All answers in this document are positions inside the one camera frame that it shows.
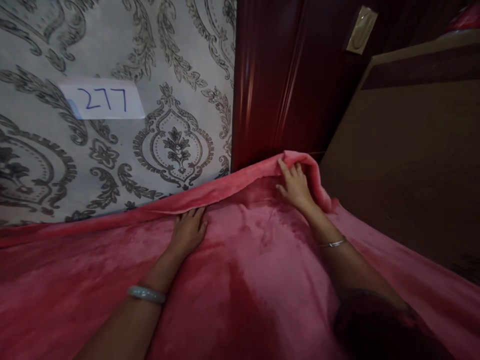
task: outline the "hand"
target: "hand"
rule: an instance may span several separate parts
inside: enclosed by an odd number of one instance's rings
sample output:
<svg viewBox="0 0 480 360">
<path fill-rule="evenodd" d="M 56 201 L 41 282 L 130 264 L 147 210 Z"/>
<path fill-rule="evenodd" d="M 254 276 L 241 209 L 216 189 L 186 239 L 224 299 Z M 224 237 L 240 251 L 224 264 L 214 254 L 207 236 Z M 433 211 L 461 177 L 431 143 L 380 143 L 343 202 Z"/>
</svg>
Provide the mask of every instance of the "hand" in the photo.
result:
<svg viewBox="0 0 480 360">
<path fill-rule="evenodd" d="M 168 249 L 187 257 L 197 248 L 207 231 L 206 221 L 200 225 L 204 211 L 205 207 L 200 207 L 177 216 Z"/>
<path fill-rule="evenodd" d="M 289 170 L 287 165 L 278 159 L 283 178 L 285 180 L 285 187 L 278 184 L 276 188 L 285 200 L 292 204 L 297 210 L 304 213 L 312 208 L 317 208 L 317 204 L 310 195 L 307 177 L 302 171 L 302 166 L 297 162 Z"/>
</svg>

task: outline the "paper label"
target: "paper label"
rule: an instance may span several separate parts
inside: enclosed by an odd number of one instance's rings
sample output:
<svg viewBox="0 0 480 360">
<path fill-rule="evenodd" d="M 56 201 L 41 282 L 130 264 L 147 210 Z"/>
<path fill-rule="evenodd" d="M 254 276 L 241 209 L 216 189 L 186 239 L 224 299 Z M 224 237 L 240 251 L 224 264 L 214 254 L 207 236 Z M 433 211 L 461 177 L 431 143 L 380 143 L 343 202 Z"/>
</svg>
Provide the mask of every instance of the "paper label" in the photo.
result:
<svg viewBox="0 0 480 360">
<path fill-rule="evenodd" d="M 145 118 L 137 86 L 132 81 L 67 77 L 57 84 L 79 120 Z"/>
</svg>

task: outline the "handwritten number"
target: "handwritten number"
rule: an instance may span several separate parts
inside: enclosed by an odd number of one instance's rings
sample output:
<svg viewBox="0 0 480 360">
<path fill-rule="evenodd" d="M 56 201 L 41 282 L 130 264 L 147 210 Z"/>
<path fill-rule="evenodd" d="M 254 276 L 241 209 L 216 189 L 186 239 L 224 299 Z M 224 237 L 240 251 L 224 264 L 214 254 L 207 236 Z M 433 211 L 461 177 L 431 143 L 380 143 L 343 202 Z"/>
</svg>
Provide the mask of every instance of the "handwritten number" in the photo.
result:
<svg viewBox="0 0 480 360">
<path fill-rule="evenodd" d="M 109 97 L 107 96 L 107 90 L 105 90 L 104 88 L 101 88 L 101 89 L 93 89 L 94 91 L 103 91 L 103 93 L 105 94 L 105 99 L 106 99 L 106 104 L 108 105 L 108 108 L 110 110 L 112 110 L 112 108 L 110 107 L 110 102 L 109 102 Z"/>
<path fill-rule="evenodd" d="M 127 100 L 125 99 L 125 90 L 124 89 L 112 89 L 112 88 L 110 90 L 123 92 L 123 111 L 126 113 L 127 112 Z"/>
<path fill-rule="evenodd" d="M 78 88 L 78 90 L 86 92 L 86 94 L 88 95 L 88 104 L 86 105 L 87 109 L 93 109 L 93 108 L 99 108 L 100 107 L 100 105 L 90 106 L 90 102 L 92 101 L 92 96 L 90 95 L 90 93 L 87 90 L 82 89 L 82 88 Z"/>
</svg>

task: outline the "bangle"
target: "bangle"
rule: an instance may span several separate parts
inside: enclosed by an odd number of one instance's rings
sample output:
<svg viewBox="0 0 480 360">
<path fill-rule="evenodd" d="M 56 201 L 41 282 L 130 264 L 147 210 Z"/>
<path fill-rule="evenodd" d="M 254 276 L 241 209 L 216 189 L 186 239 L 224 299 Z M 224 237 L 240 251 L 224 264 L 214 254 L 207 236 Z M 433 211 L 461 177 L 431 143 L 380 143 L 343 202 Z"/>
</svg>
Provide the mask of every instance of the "bangle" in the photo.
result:
<svg viewBox="0 0 480 360">
<path fill-rule="evenodd" d="M 342 245 L 345 241 L 347 241 L 347 239 L 345 238 L 345 236 L 342 236 L 340 241 L 330 242 L 330 243 L 328 243 L 328 244 L 326 244 L 326 245 L 320 244 L 319 246 L 320 246 L 321 248 L 334 248 L 334 247 L 337 247 L 337 246 L 339 246 L 339 245 Z"/>
<path fill-rule="evenodd" d="M 131 297 L 147 300 L 162 305 L 165 302 L 165 295 L 142 286 L 130 286 L 126 292 Z"/>
</svg>

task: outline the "wall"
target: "wall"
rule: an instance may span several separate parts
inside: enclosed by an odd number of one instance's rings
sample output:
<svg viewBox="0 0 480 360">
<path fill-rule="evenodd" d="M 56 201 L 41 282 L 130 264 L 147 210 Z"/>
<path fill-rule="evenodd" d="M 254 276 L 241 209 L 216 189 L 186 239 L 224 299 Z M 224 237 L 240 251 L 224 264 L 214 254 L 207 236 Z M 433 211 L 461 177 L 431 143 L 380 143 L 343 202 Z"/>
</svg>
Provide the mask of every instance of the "wall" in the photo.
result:
<svg viewBox="0 0 480 360">
<path fill-rule="evenodd" d="M 0 225 L 134 209 L 230 171 L 236 0 L 0 1 Z M 77 120 L 56 81 L 134 81 Z"/>
</svg>

